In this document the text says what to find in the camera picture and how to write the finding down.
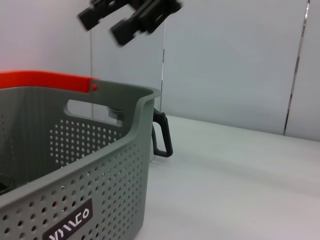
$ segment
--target gray plastic basket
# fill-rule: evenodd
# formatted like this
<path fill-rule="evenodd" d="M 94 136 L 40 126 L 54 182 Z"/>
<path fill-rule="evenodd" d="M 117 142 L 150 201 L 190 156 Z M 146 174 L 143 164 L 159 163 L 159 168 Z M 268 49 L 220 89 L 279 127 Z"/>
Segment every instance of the gray plastic basket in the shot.
<path fill-rule="evenodd" d="M 144 221 L 153 118 L 164 116 L 155 121 L 170 138 L 165 115 L 154 113 L 159 95 L 88 77 L 0 73 L 0 177 L 15 186 L 0 196 L 0 239 L 132 240 Z M 123 125 L 72 115 L 69 100 L 121 110 Z M 155 143 L 157 155 L 166 149 Z"/>

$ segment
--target logo label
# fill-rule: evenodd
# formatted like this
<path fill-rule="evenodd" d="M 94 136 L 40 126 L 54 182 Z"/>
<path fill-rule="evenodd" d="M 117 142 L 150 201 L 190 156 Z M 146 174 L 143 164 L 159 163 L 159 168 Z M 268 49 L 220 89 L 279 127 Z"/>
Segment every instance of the logo label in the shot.
<path fill-rule="evenodd" d="M 43 240 L 66 240 L 93 217 L 90 198 L 42 235 Z"/>

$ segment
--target white wall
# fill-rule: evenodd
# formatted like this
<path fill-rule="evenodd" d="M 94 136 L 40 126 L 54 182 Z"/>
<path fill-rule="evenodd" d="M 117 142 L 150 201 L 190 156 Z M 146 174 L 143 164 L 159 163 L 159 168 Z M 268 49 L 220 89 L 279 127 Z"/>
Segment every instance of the white wall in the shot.
<path fill-rule="evenodd" d="M 102 80 L 137 84 L 161 89 L 165 24 L 151 35 L 138 34 L 124 47 L 118 47 L 109 29 L 133 9 L 125 6 L 112 13 L 92 30 L 92 73 Z M 160 109 L 160 97 L 155 100 Z"/>
<path fill-rule="evenodd" d="M 320 141 L 320 2 L 310 1 L 286 135 Z"/>
<path fill-rule="evenodd" d="M 282 134 L 307 0 L 183 0 L 167 20 L 161 110 Z"/>
<path fill-rule="evenodd" d="M 77 15 L 88 0 L 0 1 L 0 71 L 91 75 L 90 34 Z M 75 104 L 91 116 L 90 104 Z"/>

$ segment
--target white table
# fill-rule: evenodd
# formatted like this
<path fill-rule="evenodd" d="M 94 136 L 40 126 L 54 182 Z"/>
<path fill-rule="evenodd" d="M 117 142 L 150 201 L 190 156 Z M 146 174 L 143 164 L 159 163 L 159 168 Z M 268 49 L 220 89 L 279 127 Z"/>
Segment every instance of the white table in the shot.
<path fill-rule="evenodd" d="M 137 240 L 320 239 L 319 142 L 168 119 Z"/>

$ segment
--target robotic arm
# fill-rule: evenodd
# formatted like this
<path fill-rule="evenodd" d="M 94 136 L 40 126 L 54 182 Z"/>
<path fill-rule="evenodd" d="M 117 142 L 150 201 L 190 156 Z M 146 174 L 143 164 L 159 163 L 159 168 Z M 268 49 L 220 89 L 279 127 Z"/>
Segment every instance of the robotic arm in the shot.
<path fill-rule="evenodd" d="M 120 46 L 134 39 L 136 32 L 153 33 L 171 14 L 181 9 L 177 0 L 90 0 L 90 7 L 78 17 L 87 31 L 99 24 L 100 19 L 129 4 L 135 13 L 111 28 L 111 33 Z"/>

